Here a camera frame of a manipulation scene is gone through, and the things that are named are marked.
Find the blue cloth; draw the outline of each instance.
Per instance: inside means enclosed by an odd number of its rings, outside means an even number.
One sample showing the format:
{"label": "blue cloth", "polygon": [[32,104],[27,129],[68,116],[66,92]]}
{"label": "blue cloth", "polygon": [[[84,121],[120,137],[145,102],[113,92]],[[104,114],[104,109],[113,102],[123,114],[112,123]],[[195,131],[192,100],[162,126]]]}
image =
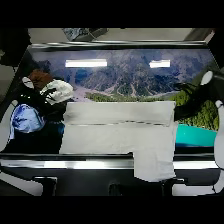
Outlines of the blue cloth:
{"label": "blue cloth", "polygon": [[18,105],[11,116],[10,139],[14,139],[14,129],[23,133],[41,130],[46,121],[40,117],[39,112],[26,104]]}

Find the mountain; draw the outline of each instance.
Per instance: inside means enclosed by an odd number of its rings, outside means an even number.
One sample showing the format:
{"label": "mountain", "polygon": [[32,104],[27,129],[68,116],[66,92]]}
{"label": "mountain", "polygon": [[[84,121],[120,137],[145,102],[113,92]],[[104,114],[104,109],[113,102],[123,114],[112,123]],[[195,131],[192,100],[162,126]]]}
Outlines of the mountain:
{"label": "mountain", "polygon": [[[40,67],[66,82],[100,92],[151,96],[174,91],[176,82],[191,82],[213,60],[207,49],[126,49],[40,53]],[[106,59],[107,67],[66,68],[69,59]],[[169,68],[150,68],[152,60],[170,60]]]}

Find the brown cloth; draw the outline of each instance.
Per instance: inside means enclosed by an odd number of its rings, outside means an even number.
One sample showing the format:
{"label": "brown cloth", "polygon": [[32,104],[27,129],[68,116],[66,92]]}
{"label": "brown cloth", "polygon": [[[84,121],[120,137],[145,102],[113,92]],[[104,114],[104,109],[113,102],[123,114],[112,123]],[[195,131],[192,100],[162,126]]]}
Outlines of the brown cloth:
{"label": "brown cloth", "polygon": [[49,82],[53,81],[53,77],[50,74],[44,73],[38,69],[33,70],[28,78],[39,91],[42,90]]}

